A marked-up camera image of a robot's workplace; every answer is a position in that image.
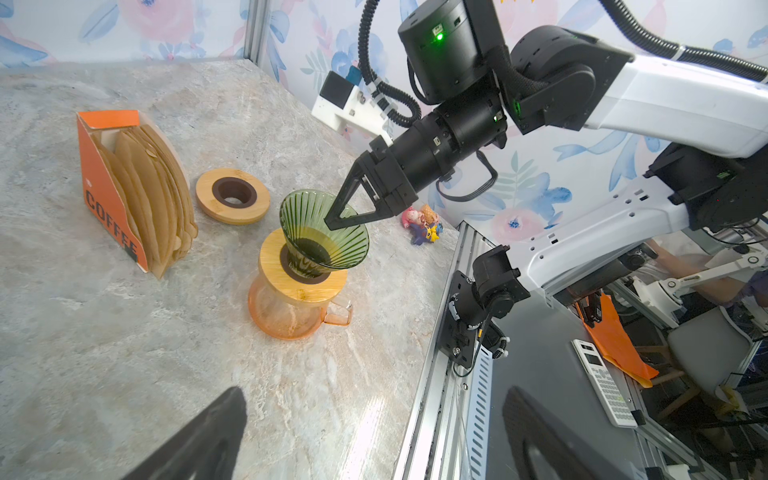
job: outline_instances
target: orange folder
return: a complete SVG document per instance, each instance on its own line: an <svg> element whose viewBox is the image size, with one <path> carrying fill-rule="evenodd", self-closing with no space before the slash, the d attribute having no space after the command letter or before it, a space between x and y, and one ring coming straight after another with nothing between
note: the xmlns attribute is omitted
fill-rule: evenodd
<svg viewBox="0 0 768 480"><path fill-rule="evenodd" d="M653 386L650 379L659 374L659 371L643 362L637 350L634 349L629 336L621 326L619 315L611 302L611 296L602 294L600 308L603 320L590 328L586 323L584 328L592 336L592 342L596 345L600 354L608 362L613 363L622 372L637 380L644 388Z"/></svg>

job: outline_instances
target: black cable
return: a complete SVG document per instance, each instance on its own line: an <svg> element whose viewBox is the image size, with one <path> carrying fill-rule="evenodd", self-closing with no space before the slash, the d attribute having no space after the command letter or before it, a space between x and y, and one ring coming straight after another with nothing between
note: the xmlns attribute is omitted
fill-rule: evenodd
<svg viewBox="0 0 768 480"><path fill-rule="evenodd" d="M491 178L485 182L483 185L480 186L477 190L470 193L469 195L464 195L462 197L453 197L452 195L446 195L440 190L440 180L437 180L435 182L435 187L437 188L438 193L445 199L448 199L453 202L469 202L470 200L474 200L475 198L479 197L480 195L483 195L489 188L493 187L493 185L496 183L496 179L498 178L498 172L496 169L494 169L491 166L491 163L488 162L488 158L485 156L484 153L482 153L480 150L476 152L478 159L480 160L480 163L485 165L485 168L488 169L488 172L491 174Z"/></svg>
<svg viewBox="0 0 768 480"><path fill-rule="evenodd" d="M488 66L496 73L499 86L505 93L507 100L513 98L525 98L546 87L546 81L531 80L512 66L507 45L497 45L485 53Z"/></svg>
<svg viewBox="0 0 768 480"><path fill-rule="evenodd" d="M768 77L768 68L705 48L689 47L664 40L648 31L635 19L622 0L599 0L608 16L624 37L643 50L663 58L674 58L682 48L678 61L705 65L750 80L762 81Z"/></svg>
<svg viewBox="0 0 768 480"><path fill-rule="evenodd" d="M491 357L493 358L493 360L500 359L502 355L504 355L504 351L507 349L507 340L506 340L507 337L504 335L504 332L502 332L502 329L498 328L498 325L496 325L493 322L491 322L490 325L488 325L488 328L496 332L496 335L498 335L498 337L500 338L498 342L498 347L493 352L493 355L491 355Z"/></svg>
<svg viewBox="0 0 768 480"><path fill-rule="evenodd" d="M755 221L751 225L746 225L746 226L742 226L742 227L734 227L734 228L752 228L755 225L757 225L758 223L760 223L760 218L759 217L756 218Z"/></svg>
<svg viewBox="0 0 768 480"><path fill-rule="evenodd" d="M437 105L439 102L430 102L427 100L421 90L419 90L419 86L416 84L416 72L413 71L413 66L411 65L410 59L406 58L406 64L408 64L408 79L411 81L411 90L413 90L413 94L416 96L416 98L418 98L423 104Z"/></svg>
<svg viewBox="0 0 768 480"><path fill-rule="evenodd" d="M480 353L480 349L482 348L483 333L485 332L486 324L488 323L488 321L490 319L491 319L491 314L489 313L485 317L485 320L483 320L482 325L480 325L480 335L478 336L478 349L475 351L475 357L472 359L472 365L469 367L469 370L467 370L467 373L465 373L464 375L459 375L459 373L456 372L456 364L455 363L453 364L453 367L452 367L453 368L453 373L454 373L454 375L456 375L460 379L463 379L466 376L469 376L469 374L472 373L472 370L475 368L475 362L478 361L478 354Z"/></svg>
<svg viewBox="0 0 768 480"><path fill-rule="evenodd" d="M362 8L360 31L357 37L357 56L359 58L357 66L360 69L360 72L362 72L362 77L365 79L366 84L372 84L373 81L378 78L376 72L371 69L368 57L368 40L371 33L371 24L373 23L373 14L376 13L376 6L378 5L379 0L366 0L366 4ZM419 107L419 103L404 91L381 81L376 85L376 90L373 92L373 95L376 96L377 92L381 92L385 96L397 100L411 111L410 117L406 117L395 110L390 110L387 113L387 116L400 127L408 128L422 117L422 109ZM382 110L389 106L389 102L385 98L379 99L376 103Z"/></svg>
<svg viewBox="0 0 768 480"><path fill-rule="evenodd" d="M718 241L718 242L720 242L720 243L725 243L726 245L754 245L755 243L762 243L762 242L764 242L764 241L768 240L768 238L763 238L762 240L756 240L756 241L754 241L754 242L746 242L746 243L744 243L744 242L742 242L742 243L726 242L725 240L721 240L721 239L719 239L719 238L715 237L713 234L711 234L711 233L707 232L707 231L706 231L705 229L703 229L703 228L702 228L701 230L702 230L704 233L706 233L707 235L709 235L710 237L712 237L712 239L713 239L713 240L717 240L717 241Z"/></svg>

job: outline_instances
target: painted flower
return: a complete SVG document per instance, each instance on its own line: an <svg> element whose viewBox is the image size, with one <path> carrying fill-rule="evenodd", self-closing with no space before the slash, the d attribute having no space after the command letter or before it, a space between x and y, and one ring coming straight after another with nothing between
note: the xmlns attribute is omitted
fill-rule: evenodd
<svg viewBox="0 0 768 480"><path fill-rule="evenodd" d="M521 187L517 192L517 207L533 211L549 222L554 216L553 204L566 204L573 197L565 187L549 187L549 174L542 173L533 177L527 187Z"/></svg>
<svg viewBox="0 0 768 480"><path fill-rule="evenodd" d="M193 0L120 0L120 11L143 38L177 45L194 33Z"/></svg>
<svg viewBox="0 0 768 480"><path fill-rule="evenodd" d="M387 58L384 44L376 34L371 34L368 40L368 56L371 68L383 77L386 70ZM339 30L336 35L336 53L331 58L331 68L334 72L346 77L349 67L357 65L357 27Z"/></svg>
<svg viewBox="0 0 768 480"><path fill-rule="evenodd" d="M507 208L491 220L493 240L510 243L531 238L544 231L546 224L536 213L525 208Z"/></svg>

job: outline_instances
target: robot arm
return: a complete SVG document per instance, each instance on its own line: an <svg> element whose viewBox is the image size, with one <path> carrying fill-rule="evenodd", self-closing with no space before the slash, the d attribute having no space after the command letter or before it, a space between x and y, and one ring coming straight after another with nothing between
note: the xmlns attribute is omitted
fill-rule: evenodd
<svg viewBox="0 0 768 480"><path fill-rule="evenodd" d="M399 36L423 89L418 96L438 107L391 144L382 137L371 142L371 151L350 169L326 217L328 227L401 213L416 201L416 192L449 179L453 167L480 147L503 148L509 120L523 134L544 125L614 128L677 142L611 201L512 245L508 255L526 288L544 286L585 261L658 234L688 226L718 231L768 210L768 87L755 81L768 78L768 70L716 52L703 55L715 59L708 65L730 73L677 62L704 63L697 53L702 51L650 32L637 40L630 30L642 27L621 0L600 1L630 40L666 58L635 57L551 25L530 31L510 53L491 0L424 2L400 26ZM368 26L376 3L366 2ZM361 40L365 31L361 24ZM333 75L321 97L339 94L330 82L338 84L340 77L332 81ZM380 79L369 88L381 88L376 82ZM379 90L374 98L392 117ZM339 101L338 109L344 111L347 103ZM345 115L356 121L357 113ZM340 218L361 185L375 210Z"/></svg>

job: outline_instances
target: marble countertop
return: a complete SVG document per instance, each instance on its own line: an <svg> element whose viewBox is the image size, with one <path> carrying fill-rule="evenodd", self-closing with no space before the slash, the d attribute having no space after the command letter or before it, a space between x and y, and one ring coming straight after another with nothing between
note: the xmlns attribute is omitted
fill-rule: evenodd
<svg viewBox="0 0 768 480"><path fill-rule="evenodd" d="M260 178L267 216L195 205L189 255L142 273L82 198L75 112L122 108L152 117L192 187L217 167ZM235 478L389 478L454 230L414 247L397 219L370 224L352 325L273 339L246 305L260 244L283 197L335 193L353 162L304 105L243 60L0 76L0 111L0 478L120 478L232 385Z"/></svg>

